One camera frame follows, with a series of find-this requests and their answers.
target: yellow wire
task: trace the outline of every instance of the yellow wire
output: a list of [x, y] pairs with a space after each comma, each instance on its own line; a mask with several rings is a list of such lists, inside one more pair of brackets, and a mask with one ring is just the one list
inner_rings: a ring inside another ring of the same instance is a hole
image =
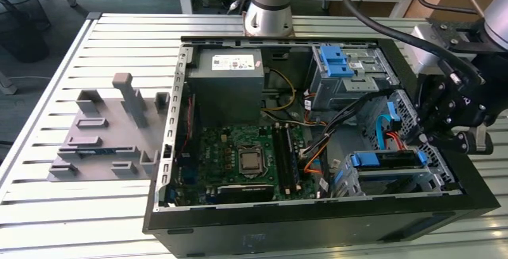
[[280, 106], [280, 107], [262, 108], [262, 109], [261, 109], [261, 111], [278, 111], [278, 110], [282, 110], [282, 109], [285, 109], [286, 107], [289, 107], [290, 104], [293, 104], [293, 102], [294, 102], [294, 98], [296, 98], [296, 92], [294, 92], [293, 84], [290, 83], [289, 79], [281, 74], [281, 72], [277, 71], [277, 70], [273, 69], [273, 68], [270, 68], [269, 70], [273, 70], [273, 71], [280, 75], [280, 77], [285, 80], [285, 82], [286, 82], [288, 85], [290, 86], [290, 92], [293, 93], [293, 96], [290, 97], [290, 100], [289, 100], [288, 104], [285, 104], [284, 106]]

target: white cable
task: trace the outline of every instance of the white cable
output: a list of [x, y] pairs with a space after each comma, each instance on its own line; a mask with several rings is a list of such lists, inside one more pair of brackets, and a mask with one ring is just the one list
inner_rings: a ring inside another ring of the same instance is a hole
[[46, 77], [46, 76], [13, 76], [13, 77], [8, 77], [8, 79], [50, 79], [50, 77]]

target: gray plastic block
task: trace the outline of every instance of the gray plastic block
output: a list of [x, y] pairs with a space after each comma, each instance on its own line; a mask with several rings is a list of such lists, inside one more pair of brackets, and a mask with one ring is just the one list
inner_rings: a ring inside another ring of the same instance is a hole
[[168, 105], [169, 105], [169, 93], [168, 92], [157, 92], [153, 103], [156, 105], [156, 109], [157, 109], [158, 113], [166, 112]]
[[74, 161], [82, 158], [81, 154], [76, 153], [76, 151], [58, 151], [57, 155], [65, 161]]
[[80, 129], [105, 128], [106, 126], [108, 126], [108, 120], [105, 120], [105, 118], [78, 119], [76, 123], [76, 127]]
[[136, 166], [132, 164], [132, 162], [112, 162], [110, 170], [113, 173], [118, 176], [130, 176], [133, 174], [137, 174]]
[[153, 160], [150, 160], [150, 158], [148, 157], [146, 152], [141, 151], [140, 164], [141, 164], [141, 167], [142, 167], [144, 172], [146, 174], [153, 173], [153, 167], [158, 161], [158, 158], [160, 158], [160, 152], [158, 151], [154, 152], [154, 155], [152, 158]]
[[81, 91], [76, 99], [76, 104], [80, 107], [81, 112], [88, 116], [98, 116], [96, 104], [102, 102], [102, 98], [98, 95], [97, 90]]
[[58, 165], [52, 165], [49, 168], [49, 173], [56, 177], [74, 177], [77, 169], [73, 164], [65, 163]]
[[132, 75], [129, 73], [116, 73], [113, 77], [113, 88], [118, 89], [124, 98], [124, 107], [130, 113], [138, 128], [146, 127], [144, 116], [144, 101], [138, 91], [132, 88]]
[[69, 146], [101, 146], [101, 138], [98, 136], [70, 137], [66, 141]]
[[[49, 181], [150, 178], [150, 166], [158, 161], [158, 156], [150, 157], [161, 147], [166, 113], [158, 113], [153, 98], [145, 99], [142, 106], [146, 108], [144, 116], [148, 125], [140, 128], [125, 113], [121, 102], [120, 98], [93, 102], [101, 118], [89, 117], [78, 111], [57, 152], [58, 157], [53, 161], [53, 165], [70, 163], [76, 167], [76, 175], [49, 173]], [[80, 145], [69, 145], [69, 141], [70, 144], [77, 141]], [[148, 159], [142, 158], [145, 163], [140, 162], [142, 151], [149, 156]], [[110, 163], [125, 161], [132, 162], [137, 173], [122, 174], [120, 177], [112, 171]]]

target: screw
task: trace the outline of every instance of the screw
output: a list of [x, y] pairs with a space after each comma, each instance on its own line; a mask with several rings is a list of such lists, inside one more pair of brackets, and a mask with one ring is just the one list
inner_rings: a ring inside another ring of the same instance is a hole
[[426, 139], [425, 134], [420, 134], [418, 139], [420, 139], [420, 141], [421, 141], [422, 143], [426, 143], [426, 142], [428, 142], [428, 139]]

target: cable connector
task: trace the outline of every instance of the cable connector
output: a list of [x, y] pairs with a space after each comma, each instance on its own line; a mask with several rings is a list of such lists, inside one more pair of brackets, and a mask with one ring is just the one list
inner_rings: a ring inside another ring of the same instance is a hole
[[230, 3], [230, 5], [229, 5], [229, 10], [228, 10], [226, 15], [228, 15], [233, 10], [237, 9], [238, 5], [240, 5], [240, 0], [236, 0], [233, 3]]

